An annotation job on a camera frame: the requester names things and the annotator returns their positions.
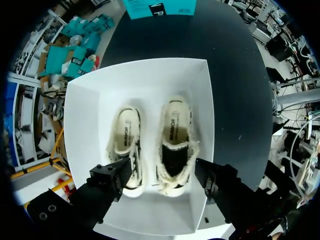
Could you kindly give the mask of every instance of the white box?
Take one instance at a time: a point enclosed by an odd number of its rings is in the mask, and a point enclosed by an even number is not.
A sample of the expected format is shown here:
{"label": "white box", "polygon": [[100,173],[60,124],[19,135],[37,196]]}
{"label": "white box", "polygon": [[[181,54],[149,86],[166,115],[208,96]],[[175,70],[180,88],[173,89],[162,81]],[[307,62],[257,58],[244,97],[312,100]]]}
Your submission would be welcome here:
{"label": "white box", "polygon": [[[122,195],[103,219],[103,225],[139,234],[175,236],[194,233],[206,203],[204,190],[192,172],[179,197],[158,193],[154,156],[161,108],[174,95],[192,108],[199,158],[213,161],[214,104],[207,61],[157,58],[105,67],[69,82],[64,105],[64,137],[75,186],[90,177],[97,164],[107,165],[106,146],[117,110],[130,104],[141,110],[141,157],[148,186],[138,198]],[[102,226],[95,227],[99,233]]]}

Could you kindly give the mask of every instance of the bolt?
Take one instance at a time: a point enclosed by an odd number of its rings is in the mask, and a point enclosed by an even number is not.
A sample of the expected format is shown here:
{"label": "bolt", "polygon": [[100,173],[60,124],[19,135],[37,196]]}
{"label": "bolt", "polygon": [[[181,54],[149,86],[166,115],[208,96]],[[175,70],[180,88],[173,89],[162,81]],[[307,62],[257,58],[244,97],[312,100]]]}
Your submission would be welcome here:
{"label": "bolt", "polygon": [[48,211],[49,212],[55,212],[57,210],[57,207],[55,206],[55,205],[50,205],[50,206],[48,206]]}
{"label": "bolt", "polygon": [[47,216],[47,214],[45,214],[44,212],[41,212],[41,213],[39,214],[39,218],[40,218],[40,220],[44,221],[44,220],[46,220],[46,219],[48,218],[48,216]]}

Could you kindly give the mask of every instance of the frayed canvas shoe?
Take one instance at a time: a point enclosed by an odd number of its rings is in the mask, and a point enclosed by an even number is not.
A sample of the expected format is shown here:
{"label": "frayed canvas shoe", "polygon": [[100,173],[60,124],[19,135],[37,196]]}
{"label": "frayed canvas shoe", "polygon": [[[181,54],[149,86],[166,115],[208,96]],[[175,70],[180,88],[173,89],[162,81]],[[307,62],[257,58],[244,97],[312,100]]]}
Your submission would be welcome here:
{"label": "frayed canvas shoe", "polygon": [[123,188],[123,194],[131,198],[140,196],[145,188],[140,151],[139,112],[132,106],[123,106],[113,121],[106,154],[111,163],[130,158],[132,175]]}
{"label": "frayed canvas shoe", "polygon": [[182,96],[175,96],[162,108],[155,156],[159,192],[178,197],[185,191],[199,154],[192,133],[192,112]]}

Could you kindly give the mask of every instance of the shoe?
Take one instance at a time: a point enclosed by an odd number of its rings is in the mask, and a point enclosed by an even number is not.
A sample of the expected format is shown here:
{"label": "shoe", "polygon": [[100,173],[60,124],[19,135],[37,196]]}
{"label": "shoe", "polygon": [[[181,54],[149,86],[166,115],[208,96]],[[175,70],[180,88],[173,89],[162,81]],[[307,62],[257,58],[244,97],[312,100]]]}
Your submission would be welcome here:
{"label": "shoe", "polygon": [[130,158],[132,175],[123,188],[123,194],[131,198],[140,196],[145,186],[140,150],[139,112],[134,107],[123,106],[113,121],[106,154],[111,163]]}
{"label": "shoe", "polygon": [[162,108],[158,144],[155,161],[159,192],[178,197],[186,189],[199,154],[192,133],[192,112],[182,96],[173,97]]}

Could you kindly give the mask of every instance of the dark table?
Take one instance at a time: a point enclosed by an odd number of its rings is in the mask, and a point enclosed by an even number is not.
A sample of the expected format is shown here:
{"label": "dark table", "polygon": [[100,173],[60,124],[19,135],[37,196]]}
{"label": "dark table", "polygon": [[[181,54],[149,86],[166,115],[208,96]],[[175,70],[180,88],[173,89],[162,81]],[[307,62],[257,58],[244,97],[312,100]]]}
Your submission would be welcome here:
{"label": "dark table", "polygon": [[237,12],[198,0],[194,16],[131,20],[125,13],[101,67],[166,57],[206,59],[212,84],[213,162],[230,164],[252,189],[267,165],[272,137],[272,93],[259,49]]}

